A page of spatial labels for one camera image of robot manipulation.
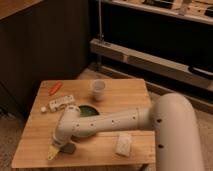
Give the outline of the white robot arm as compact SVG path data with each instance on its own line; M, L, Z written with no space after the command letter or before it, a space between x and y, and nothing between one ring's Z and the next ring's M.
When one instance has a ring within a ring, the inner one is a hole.
M57 155L73 136L108 131L155 132L157 171L205 171L194 108L181 94L168 93L154 105L82 117L77 106L65 108L52 136L48 157Z

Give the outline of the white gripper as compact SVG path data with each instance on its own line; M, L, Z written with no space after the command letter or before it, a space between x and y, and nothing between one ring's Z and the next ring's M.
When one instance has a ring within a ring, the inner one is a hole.
M65 146L67 143L69 142L69 139L67 136L63 136L63 137L60 137L60 136L57 136L56 134L54 134L52 136L52 144L54 145L51 145L49 147L49 150L48 150L48 155L47 155L47 159L48 160L52 160L60 151L59 148L62 148L63 146Z

